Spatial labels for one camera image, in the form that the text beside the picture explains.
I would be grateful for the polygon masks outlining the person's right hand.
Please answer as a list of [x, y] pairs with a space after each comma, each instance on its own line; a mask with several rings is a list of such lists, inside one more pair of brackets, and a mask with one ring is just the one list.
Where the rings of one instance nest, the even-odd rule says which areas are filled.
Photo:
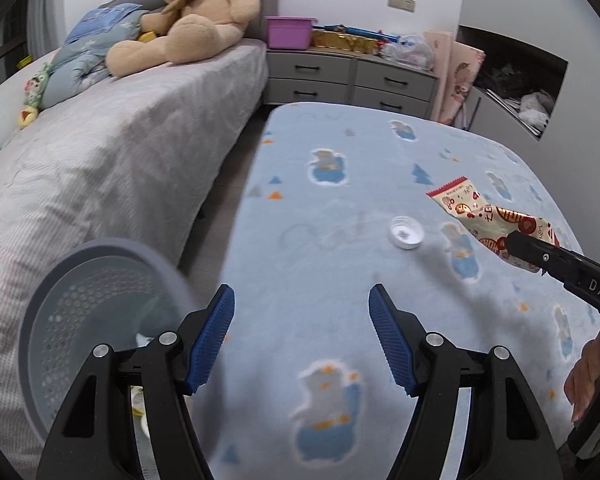
[[571, 421], [578, 422], [591, 404], [600, 377], [600, 331], [582, 349], [565, 381], [564, 393], [571, 405]]

